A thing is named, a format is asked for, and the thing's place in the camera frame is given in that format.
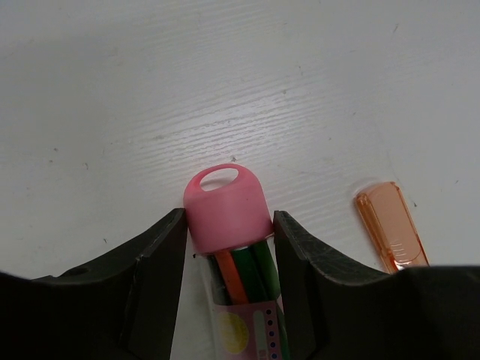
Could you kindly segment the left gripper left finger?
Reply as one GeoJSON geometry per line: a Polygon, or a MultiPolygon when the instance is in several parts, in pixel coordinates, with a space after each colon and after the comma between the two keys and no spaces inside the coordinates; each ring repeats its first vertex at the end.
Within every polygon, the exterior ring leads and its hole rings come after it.
{"type": "Polygon", "coordinates": [[[43,277],[38,352],[48,359],[168,359],[185,261],[185,210],[58,277],[43,277]]]}

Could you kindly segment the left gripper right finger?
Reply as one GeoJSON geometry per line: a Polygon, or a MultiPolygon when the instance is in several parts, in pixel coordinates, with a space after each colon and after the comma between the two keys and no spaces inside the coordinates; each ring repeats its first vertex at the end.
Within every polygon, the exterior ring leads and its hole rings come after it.
{"type": "Polygon", "coordinates": [[[292,359],[387,359],[380,304],[384,272],[311,235],[286,211],[274,213],[274,243],[292,359]]]}

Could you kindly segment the pink capped pencil tube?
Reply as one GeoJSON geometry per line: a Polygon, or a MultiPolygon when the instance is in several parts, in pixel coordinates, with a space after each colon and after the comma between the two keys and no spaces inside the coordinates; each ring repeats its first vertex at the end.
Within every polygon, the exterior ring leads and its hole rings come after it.
{"type": "Polygon", "coordinates": [[[188,182],[183,205],[217,359],[289,359],[275,231],[258,178],[234,163],[204,169],[188,182]]]}

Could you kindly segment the orange translucent eraser case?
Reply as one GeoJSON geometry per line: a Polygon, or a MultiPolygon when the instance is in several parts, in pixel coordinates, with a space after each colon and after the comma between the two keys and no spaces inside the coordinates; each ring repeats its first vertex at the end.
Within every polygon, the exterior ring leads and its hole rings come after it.
{"type": "Polygon", "coordinates": [[[354,204],[388,273],[429,265],[410,210],[395,182],[376,183],[360,190],[354,204]]]}

